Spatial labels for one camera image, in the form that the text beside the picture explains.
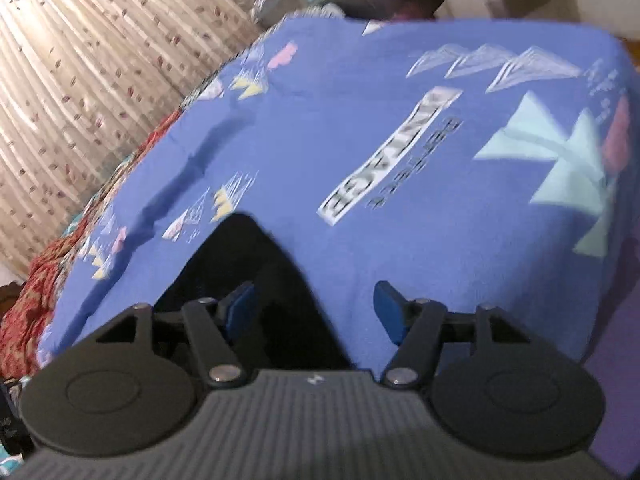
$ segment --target pink shape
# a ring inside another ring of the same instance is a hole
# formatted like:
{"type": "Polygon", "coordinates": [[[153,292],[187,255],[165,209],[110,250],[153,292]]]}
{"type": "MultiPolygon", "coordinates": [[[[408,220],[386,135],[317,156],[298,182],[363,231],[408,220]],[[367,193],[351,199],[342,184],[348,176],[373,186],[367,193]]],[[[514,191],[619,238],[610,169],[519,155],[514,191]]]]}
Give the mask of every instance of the pink shape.
{"type": "Polygon", "coordinates": [[[629,124],[629,99],[623,95],[618,102],[607,138],[602,143],[602,161],[610,173],[620,173],[629,163],[629,124]]]}
{"type": "Polygon", "coordinates": [[[291,59],[297,51],[298,46],[289,41],[289,43],[287,43],[279,53],[270,59],[267,69],[273,70],[281,65],[288,65],[291,63],[291,59]]]}
{"type": "Polygon", "coordinates": [[[122,250],[122,246],[124,245],[124,240],[126,237],[127,237],[127,228],[121,227],[113,243],[113,247],[111,248],[111,254],[119,253],[122,250]]]}

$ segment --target light blue triangle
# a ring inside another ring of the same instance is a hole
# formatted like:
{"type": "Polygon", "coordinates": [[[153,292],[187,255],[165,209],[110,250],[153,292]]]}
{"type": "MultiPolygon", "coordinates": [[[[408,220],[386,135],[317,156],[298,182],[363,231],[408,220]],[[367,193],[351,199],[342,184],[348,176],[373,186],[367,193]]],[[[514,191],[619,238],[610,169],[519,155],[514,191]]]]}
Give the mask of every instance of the light blue triangle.
{"type": "Polygon", "coordinates": [[[590,167],[594,180],[600,181],[604,178],[598,125],[588,109],[585,108],[578,117],[566,146],[590,167]]]}
{"type": "Polygon", "coordinates": [[[607,256],[607,235],[609,235],[609,215],[602,215],[598,221],[575,245],[574,253],[584,256],[604,258],[607,256]]]}
{"type": "Polygon", "coordinates": [[[507,125],[498,130],[474,158],[558,160],[566,136],[533,92],[527,92],[507,125]]]}
{"type": "Polygon", "coordinates": [[[474,158],[532,158],[534,160],[557,160],[558,154],[528,140],[513,139],[498,130],[476,153],[474,158]]]}
{"type": "Polygon", "coordinates": [[[529,203],[562,205],[600,216],[606,203],[606,193],[598,190],[588,177],[561,158],[529,203]]]}
{"type": "Polygon", "coordinates": [[[564,144],[567,140],[564,131],[556,123],[551,112],[543,105],[533,92],[527,92],[520,106],[507,123],[507,130],[526,132],[540,139],[564,144]]]}
{"type": "Polygon", "coordinates": [[[616,194],[616,181],[613,180],[607,187],[607,204],[600,218],[575,245],[574,253],[595,258],[604,258],[609,250],[609,228],[613,220],[613,204],[616,194]]]}

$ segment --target bed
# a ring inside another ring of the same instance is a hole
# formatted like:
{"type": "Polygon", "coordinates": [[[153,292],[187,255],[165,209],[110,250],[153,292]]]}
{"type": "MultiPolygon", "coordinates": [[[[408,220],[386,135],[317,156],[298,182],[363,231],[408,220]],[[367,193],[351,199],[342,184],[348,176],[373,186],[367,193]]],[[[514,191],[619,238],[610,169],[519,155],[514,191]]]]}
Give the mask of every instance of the bed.
{"type": "Polygon", "coordinates": [[[379,373],[395,349],[378,280],[459,312],[496,304],[579,360],[638,217],[638,89],[619,42],[587,27],[287,19],[187,99],[86,222],[29,344],[44,365],[156,304],[245,212],[356,366],[379,373]]]}

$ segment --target purple fabric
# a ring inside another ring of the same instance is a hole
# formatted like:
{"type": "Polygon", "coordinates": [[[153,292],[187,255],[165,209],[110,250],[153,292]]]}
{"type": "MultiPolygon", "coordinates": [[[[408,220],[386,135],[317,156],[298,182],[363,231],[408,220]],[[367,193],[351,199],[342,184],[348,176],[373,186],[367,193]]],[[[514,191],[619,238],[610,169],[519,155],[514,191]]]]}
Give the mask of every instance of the purple fabric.
{"type": "Polygon", "coordinates": [[[606,326],[586,368],[604,389],[607,411],[591,451],[620,476],[640,463],[640,224],[623,245],[598,326],[606,326]]]}

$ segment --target printed graphic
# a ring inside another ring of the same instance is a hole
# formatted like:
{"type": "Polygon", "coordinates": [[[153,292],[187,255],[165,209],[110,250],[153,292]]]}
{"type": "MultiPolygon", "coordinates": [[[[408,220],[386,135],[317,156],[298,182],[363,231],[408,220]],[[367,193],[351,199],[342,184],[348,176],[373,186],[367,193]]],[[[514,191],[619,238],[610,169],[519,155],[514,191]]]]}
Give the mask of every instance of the printed graphic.
{"type": "Polygon", "coordinates": [[[246,99],[258,94],[264,94],[268,89],[267,79],[262,72],[251,73],[247,70],[241,70],[234,78],[230,88],[232,90],[244,90],[238,100],[246,99]]]}
{"type": "Polygon", "coordinates": [[[213,195],[214,215],[212,222],[223,219],[236,210],[242,197],[255,181],[255,176],[236,173],[229,181],[213,195]]]}
{"type": "Polygon", "coordinates": [[[441,111],[451,106],[461,94],[462,90],[453,88],[429,90],[373,156],[322,202],[318,208],[320,217],[329,225],[335,225],[398,165],[441,111]]]}
{"type": "Polygon", "coordinates": [[[116,236],[116,239],[113,245],[111,246],[111,254],[119,253],[122,250],[122,247],[124,245],[124,240],[126,238],[127,238],[127,228],[121,227],[118,230],[118,235],[116,236]]]}
{"type": "Polygon", "coordinates": [[[436,68],[437,66],[453,63],[458,58],[466,56],[469,51],[455,44],[446,44],[438,50],[428,50],[420,56],[420,59],[406,73],[406,77],[419,74],[425,70],[436,68]]]}
{"type": "Polygon", "coordinates": [[[224,94],[225,94],[225,88],[222,85],[222,81],[220,81],[220,79],[218,78],[215,78],[202,91],[202,93],[198,96],[196,101],[200,101],[204,99],[217,99],[218,97],[222,97],[224,94]]]}
{"type": "Polygon", "coordinates": [[[596,60],[584,73],[587,78],[587,87],[592,88],[596,79],[600,78],[602,72],[602,65],[604,61],[601,59],[596,60]]]}
{"type": "Polygon", "coordinates": [[[617,78],[618,78],[618,71],[612,70],[611,72],[609,72],[609,74],[607,74],[607,76],[602,81],[600,81],[596,86],[594,86],[591,89],[591,91],[589,92],[589,95],[591,97],[594,97],[599,92],[612,91],[616,87],[614,82],[617,78]]]}
{"type": "Polygon", "coordinates": [[[579,77],[582,70],[561,57],[532,46],[519,56],[498,46],[484,44],[470,52],[456,44],[446,44],[438,50],[429,50],[409,69],[406,77],[449,64],[446,79],[471,75],[501,67],[486,93],[497,92],[521,83],[541,79],[579,77]]]}
{"type": "Polygon", "coordinates": [[[109,204],[96,224],[94,232],[87,237],[78,251],[78,258],[91,261],[97,267],[92,278],[103,280],[108,277],[113,267],[114,254],[120,252],[127,237],[127,228],[118,226],[113,205],[109,204]]]}
{"type": "Polygon", "coordinates": [[[380,30],[382,27],[386,25],[386,22],[379,22],[378,20],[369,20],[367,22],[367,26],[362,31],[363,36],[368,36],[377,30],[380,30]]]}
{"type": "Polygon", "coordinates": [[[451,65],[445,78],[450,79],[463,75],[471,75],[482,72],[483,70],[497,68],[515,57],[516,55],[513,52],[501,46],[484,44],[466,56],[459,57],[453,65],[451,65]]]}
{"type": "Polygon", "coordinates": [[[624,94],[618,102],[607,137],[602,143],[602,161],[610,173],[620,173],[626,168],[631,158],[630,122],[629,99],[624,94]]]}
{"type": "Polygon", "coordinates": [[[269,62],[264,61],[264,45],[256,43],[240,57],[242,69],[231,82],[230,89],[242,90],[238,100],[264,94],[269,89],[268,72],[287,65],[298,51],[298,46],[289,41],[269,62]]]}
{"type": "Polygon", "coordinates": [[[600,114],[596,117],[596,123],[602,124],[604,121],[609,119],[611,115],[611,99],[605,97],[602,101],[600,101],[600,114]]]}
{"type": "Polygon", "coordinates": [[[210,190],[211,188],[207,187],[207,190],[200,196],[200,198],[197,199],[192,206],[185,209],[184,213],[178,216],[178,218],[169,225],[164,234],[162,234],[162,238],[175,242],[180,236],[183,226],[199,224],[202,219],[204,205],[207,201],[207,196],[209,195],[210,190]]]}
{"type": "Polygon", "coordinates": [[[386,186],[383,186],[380,191],[367,202],[367,207],[378,209],[385,205],[409,177],[422,171],[436,148],[444,142],[447,136],[455,132],[461,124],[462,120],[457,117],[444,119],[440,127],[436,129],[421,146],[421,151],[416,153],[417,150],[414,150],[407,158],[406,165],[388,181],[386,186]]]}
{"type": "Polygon", "coordinates": [[[279,66],[285,66],[291,63],[293,55],[298,51],[295,43],[287,43],[279,53],[273,56],[267,63],[267,70],[275,70],[279,66]]]}
{"type": "Polygon", "coordinates": [[[86,240],[84,241],[84,244],[82,244],[82,247],[78,251],[78,258],[84,259],[84,257],[89,252],[90,247],[91,247],[91,237],[87,237],[86,240]]]}
{"type": "Polygon", "coordinates": [[[182,226],[184,224],[184,219],[186,218],[186,216],[187,212],[185,211],[173,222],[171,222],[171,225],[169,225],[166,231],[162,234],[162,238],[175,242],[180,236],[180,232],[182,231],[182,226]]]}
{"type": "Polygon", "coordinates": [[[474,158],[555,162],[529,203],[564,206],[598,217],[596,225],[574,251],[603,257],[615,181],[606,184],[598,144],[598,125],[588,109],[582,111],[567,137],[535,94],[528,92],[508,124],[474,158]]]}
{"type": "Polygon", "coordinates": [[[582,70],[577,66],[541,48],[532,46],[515,59],[505,63],[486,92],[497,92],[529,81],[562,79],[581,75],[582,70]]]}

